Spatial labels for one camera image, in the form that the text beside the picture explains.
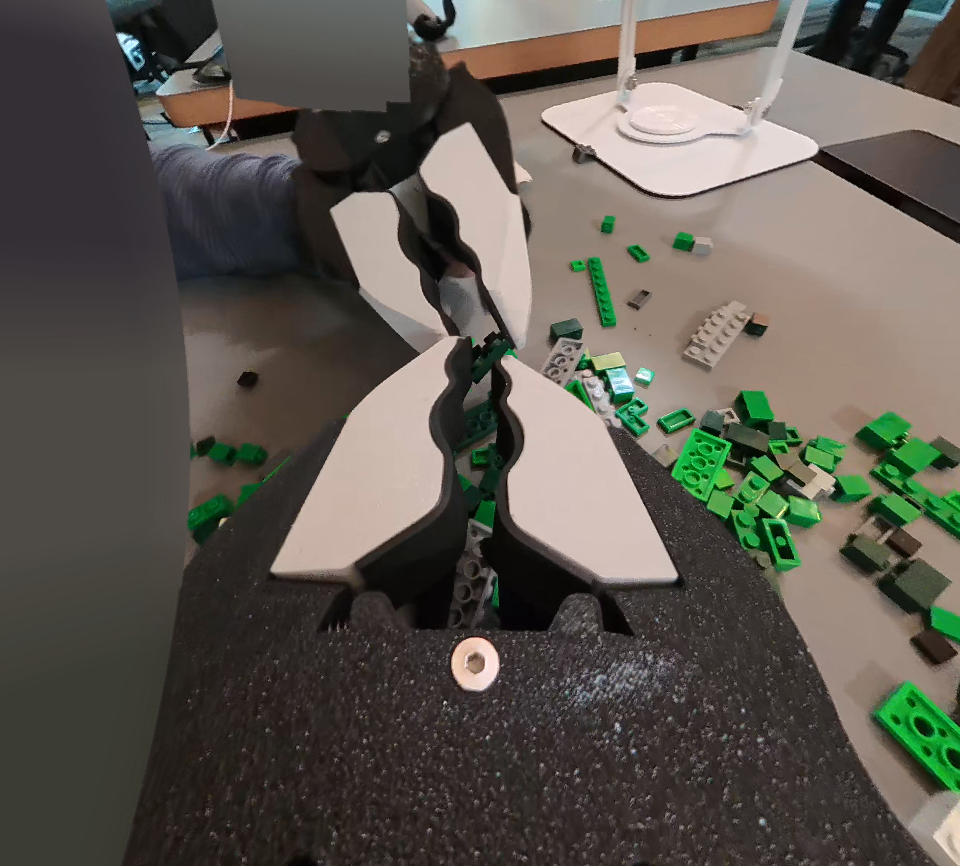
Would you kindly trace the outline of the lime plate with holes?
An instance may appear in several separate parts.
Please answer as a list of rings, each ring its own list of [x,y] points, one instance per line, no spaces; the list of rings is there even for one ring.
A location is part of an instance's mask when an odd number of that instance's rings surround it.
[[[732,449],[728,440],[694,429],[673,465],[671,477],[695,499],[706,503]]]

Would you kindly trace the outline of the wooden-edge grey table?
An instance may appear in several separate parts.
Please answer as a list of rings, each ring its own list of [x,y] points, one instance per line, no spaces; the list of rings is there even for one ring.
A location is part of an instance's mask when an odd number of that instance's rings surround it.
[[[383,111],[411,100],[404,0],[212,0],[214,37],[232,82],[197,70],[167,80],[158,97],[176,127],[308,107]],[[452,0],[454,20],[435,44],[445,66],[479,80],[616,60],[621,0]]]

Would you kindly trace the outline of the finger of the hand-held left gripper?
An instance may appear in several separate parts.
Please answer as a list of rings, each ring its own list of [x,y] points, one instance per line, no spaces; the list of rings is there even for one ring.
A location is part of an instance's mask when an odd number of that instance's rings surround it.
[[[331,217],[354,285],[378,316],[414,350],[447,336],[439,286],[413,220],[390,192],[356,193]]]
[[[440,244],[471,271],[480,300],[512,347],[526,344],[532,274],[524,207],[471,124],[443,133],[417,177]]]

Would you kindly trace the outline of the instruction booklet on white stand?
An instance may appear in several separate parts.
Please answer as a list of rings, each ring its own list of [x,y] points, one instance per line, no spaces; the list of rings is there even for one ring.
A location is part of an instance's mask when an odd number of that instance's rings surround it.
[[[547,108],[541,120],[655,197],[680,199],[807,161],[813,139],[766,116],[784,82],[810,0],[793,0],[762,90],[743,109],[674,82],[637,79],[638,0],[621,0],[616,90]]]

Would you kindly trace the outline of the pile of green toy bricks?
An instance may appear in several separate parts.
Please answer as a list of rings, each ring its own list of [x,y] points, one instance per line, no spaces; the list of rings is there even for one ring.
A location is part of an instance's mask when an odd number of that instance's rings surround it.
[[[653,425],[666,438],[680,437],[681,447],[666,441],[654,452],[670,475],[694,429],[731,442],[714,491],[703,504],[750,555],[764,560],[766,572],[778,575],[802,567],[788,528],[816,527],[823,520],[823,502],[862,504],[865,520],[838,554],[876,581],[897,608],[922,618],[923,629],[911,642],[928,662],[941,665],[958,658],[958,612],[941,602],[952,581],[918,557],[922,546],[910,530],[925,518],[958,538],[958,490],[939,494],[922,480],[930,470],[958,468],[957,444],[944,437],[923,440],[907,420],[888,412],[855,437],[876,459],[869,475],[844,473],[851,446],[824,435],[806,440],[792,424],[775,417],[762,391],[739,392],[732,406],[707,409],[693,427],[668,436],[638,393],[638,387],[656,379],[653,369],[640,368],[630,378],[620,353],[593,355],[583,338],[550,345],[543,375],[606,425],[634,440],[645,437]]]

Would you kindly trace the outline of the light grey stud plate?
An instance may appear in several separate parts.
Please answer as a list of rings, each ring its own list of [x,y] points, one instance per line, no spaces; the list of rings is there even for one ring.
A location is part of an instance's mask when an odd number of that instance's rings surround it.
[[[745,304],[737,300],[716,307],[692,335],[681,355],[698,367],[716,368],[751,316]]]

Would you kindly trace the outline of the green narrow plate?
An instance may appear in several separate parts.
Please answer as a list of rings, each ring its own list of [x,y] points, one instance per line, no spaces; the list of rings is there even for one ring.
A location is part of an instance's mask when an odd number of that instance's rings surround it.
[[[602,259],[574,259],[569,262],[569,268],[571,272],[583,272],[588,276],[601,326],[615,328],[618,316]]]

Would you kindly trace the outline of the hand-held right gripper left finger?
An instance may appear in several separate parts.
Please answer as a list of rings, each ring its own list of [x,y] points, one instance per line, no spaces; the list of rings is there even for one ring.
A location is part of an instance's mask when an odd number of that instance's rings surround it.
[[[348,414],[270,576],[382,592],[421,629],[448,626],[469,508],[455,465],[473,344],[446,337]]]

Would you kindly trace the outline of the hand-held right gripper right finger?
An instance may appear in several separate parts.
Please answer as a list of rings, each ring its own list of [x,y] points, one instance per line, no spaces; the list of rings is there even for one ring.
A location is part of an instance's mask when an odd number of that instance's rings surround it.
[[[498,361],[491,382],[504,465],[488,563],[501,625],[546,630],[579,594],[598,600],[602,620],[616,621],[619,593],[680,586],[606,424],[516,357]]]

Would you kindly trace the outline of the grey desk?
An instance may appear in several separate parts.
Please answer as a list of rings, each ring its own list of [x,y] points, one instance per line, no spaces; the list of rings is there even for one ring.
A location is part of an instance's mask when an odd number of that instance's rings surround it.
[[[811,163],[649,199],[573,165],[539,121],[559,100],[507,103],[534,177],[531,361],[551,320],[590,322],[568,262],[599,253],[619,296],[652,300],[587,342],[654,368],[654,416],[759,389],[805,438],[850,441],[894,412],[922,439],[958,441],[956,244]],[[713,252],[672,248],[680,231]],[[768,315],[766,334],[743,331],[714,369],[685,360],[732,300]],[[932,787],[871,712],[904,681],[950,707],[958,666],[930,669],[911,647],[917,617],[838,554],[863,506],[826,503],[798,531],[803,565],[777,595],[721,521],[628,452],[685,584],[620,599],[627,635],[594,631],[589,600],[558,629],[495,632],[499,677],[471,693],[451,676],[461,632],[404,629],[377,601],[332,632],[330,596],[280,606],[249,579],[255,523],[306,493],[319,452],[188,567],[175,783],[159,836],[129,861],[927,863],[901,821]]]

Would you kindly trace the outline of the green plate with holes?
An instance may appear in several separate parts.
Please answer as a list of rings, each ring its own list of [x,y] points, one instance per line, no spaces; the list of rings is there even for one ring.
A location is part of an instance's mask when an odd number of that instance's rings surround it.
[[[959,792],[959,727],[916,684],[901,683],[872,716],[942,789]]]

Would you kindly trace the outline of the person's left forearm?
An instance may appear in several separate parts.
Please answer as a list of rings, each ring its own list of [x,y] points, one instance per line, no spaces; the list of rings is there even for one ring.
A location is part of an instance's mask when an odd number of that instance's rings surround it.
[[[302,272],[291,157],[148,144],[178,282]]]

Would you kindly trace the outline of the dark green brick assembly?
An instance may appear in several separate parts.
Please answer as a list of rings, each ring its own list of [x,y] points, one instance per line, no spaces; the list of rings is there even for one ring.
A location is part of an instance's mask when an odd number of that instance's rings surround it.
[[[503,357],[518,355],[509,337],[498,332],[490,333],[481,343],[473,342],[472,345],[471,379],[474,384],[480,384]]]

